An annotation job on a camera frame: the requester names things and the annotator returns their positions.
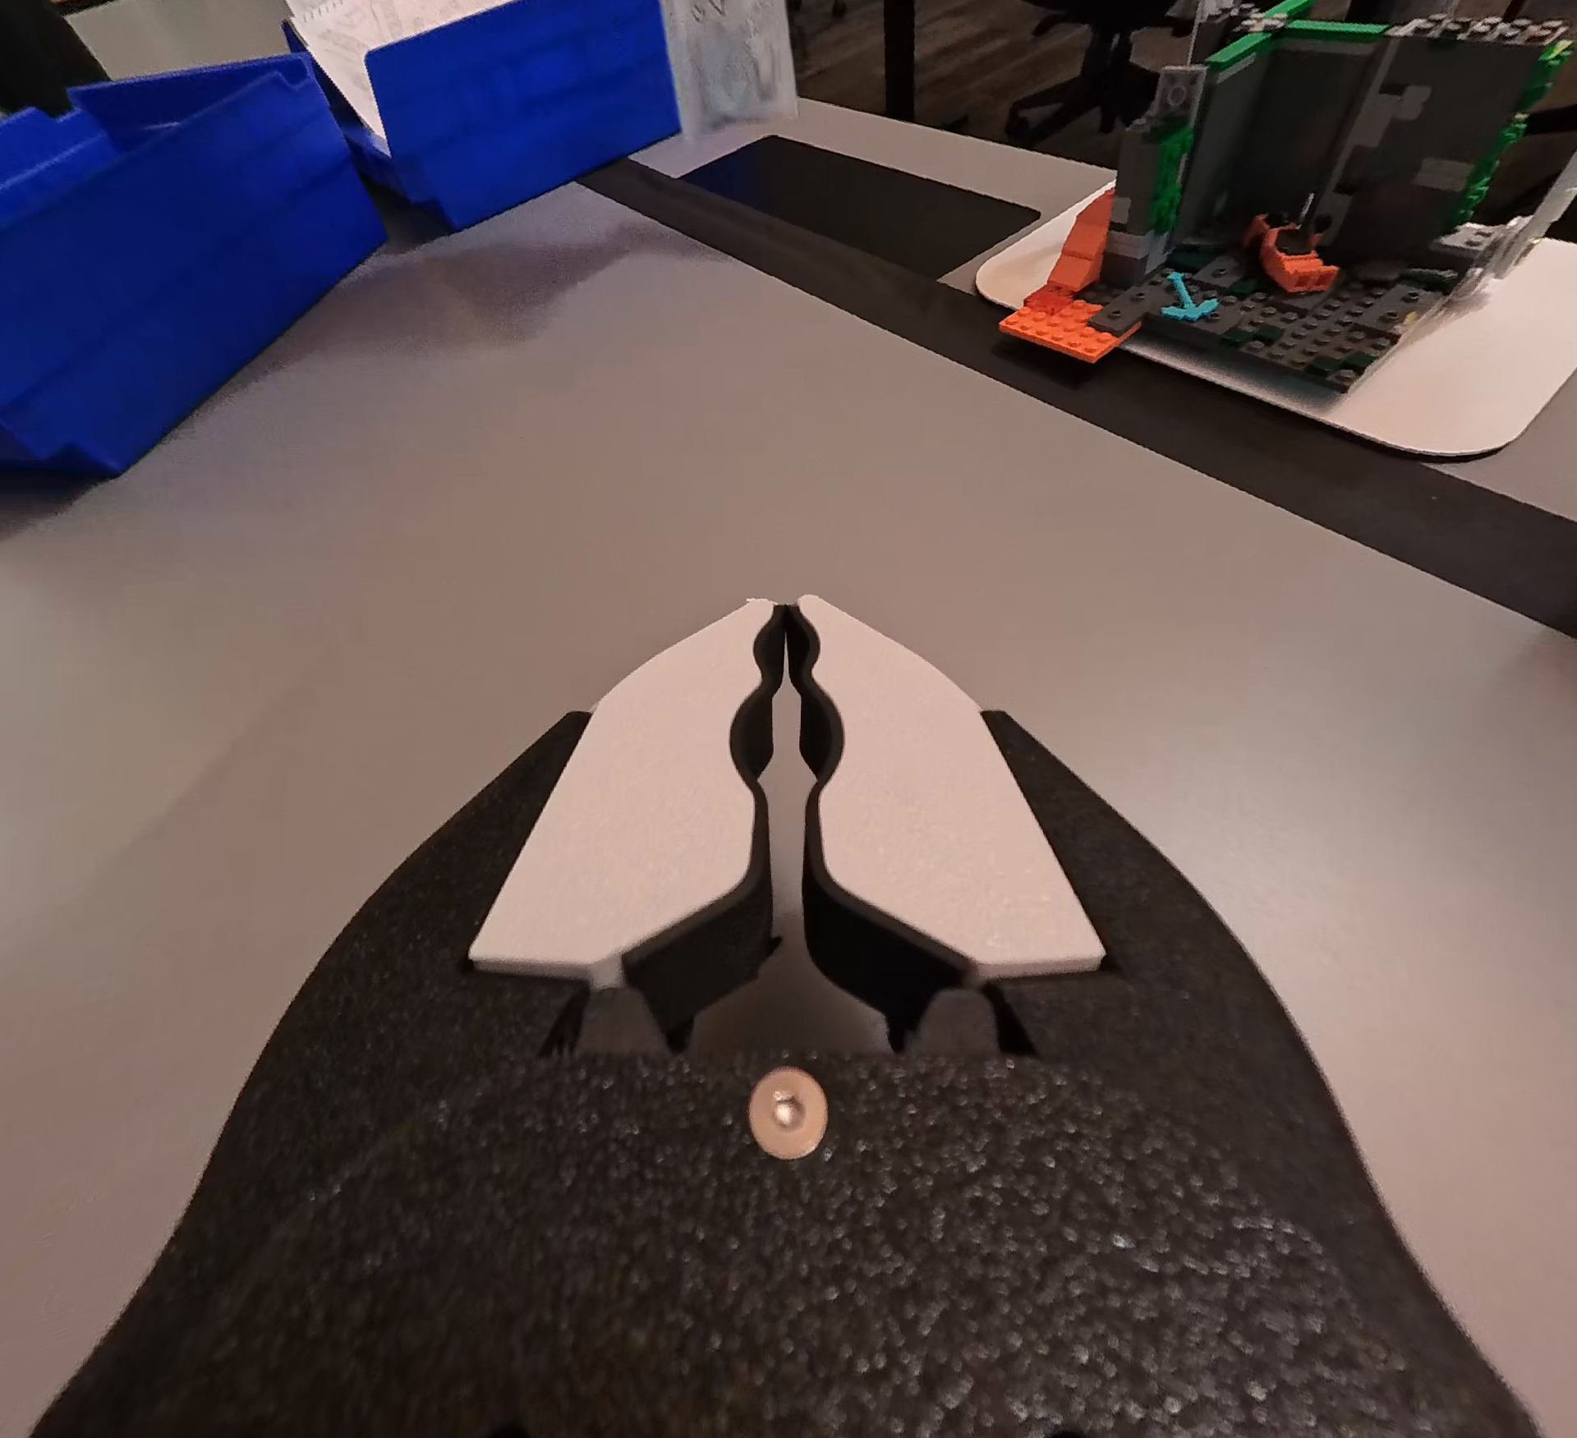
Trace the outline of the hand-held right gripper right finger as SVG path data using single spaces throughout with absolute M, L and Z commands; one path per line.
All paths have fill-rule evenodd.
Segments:
M 788 613 L 788 669 L 812 773 L 805 950 L 895 1054 L 939 996 L 1102 967 L 1093 920 L 966 692 L 814 595 Z

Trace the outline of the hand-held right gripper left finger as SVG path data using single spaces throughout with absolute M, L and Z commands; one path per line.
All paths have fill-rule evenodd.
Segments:
M 588 713 L 467 950 L 486 974 L 636 992 L 684 1034 L 774 950 L 759 777 L 784 609 L 745 600 Z

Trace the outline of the orange lego minifigure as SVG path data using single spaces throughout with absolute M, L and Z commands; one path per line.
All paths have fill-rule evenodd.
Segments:
M 1280 292 L 1303 297 L 1327 293 L 1342 276 L 1317 249 L 1327 218 L 1313 214 L 1315 193 L 1308 193 L 1298 216 L 1257 212 L 1241 235 L 1241 253 Z

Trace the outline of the blue plastic bin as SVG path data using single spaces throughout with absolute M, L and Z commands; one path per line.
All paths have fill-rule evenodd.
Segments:
M 384 242 L 303 55 L 1 126 L 1 466 L 112 479 Z
M 659 0 L 513 0 L 375 48 L 380 138 L 311 68 L 363 179 L 449 232 L 680 131 Z

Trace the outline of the grey green lego building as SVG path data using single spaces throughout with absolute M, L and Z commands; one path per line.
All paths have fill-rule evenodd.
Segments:
M 1573 59 L 1566 25 L 1331 23 L 1305 18 L 1310 4 L 1227 9 L 1199 60 L 1160 73 L 1114 182 L 1077 209 L 1038 286 L 999 302 L 1005 339 L 1077 368 L 1169 345 L 1190 364 L 1347 396 L 1522 267 L 1573 202 L 1573 165 L 1532 214 L 1486 225 L 1479 210 Z M 1342 276 L 1292 297 L 1241 235 L 1257 212 L 1296 218 L 1308 193 L 1329 219 L 1317 249 Z M 1218 315 L 1162 320 L 1167 272 Z

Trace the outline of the torn printed paper bag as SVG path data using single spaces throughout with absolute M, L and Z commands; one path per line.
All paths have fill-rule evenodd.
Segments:
M 659 0 L 659 8 L 687 140 L 797 113 L 786 0 Z

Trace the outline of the white book stand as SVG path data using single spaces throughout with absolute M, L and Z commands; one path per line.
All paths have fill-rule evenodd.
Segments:
M 1202 57 L 1208 22 L 1227 9 L 1234 9 L 1230 0 L 1197 0 L 1186 64 Z M 1024 299 L 1042 281 L 1045 260 L 1056 255 L 1077 209 L 1102 191 L 985 260 L 975 272 L 975 292 L 999 309 L 999 302 Z M 1469 302 L 1463 316 L 1426 327 L 1347 396 L 1276 387 L 1257 371 L 1190 364 L 1169 345 L 1137 341 L 1109 359 L 1119 352 L 1393 452 L 1425 459 L 1484 456 L 1516 440 L 1573 380 L 1573 246 L 1544 235 L 1509 279 Z

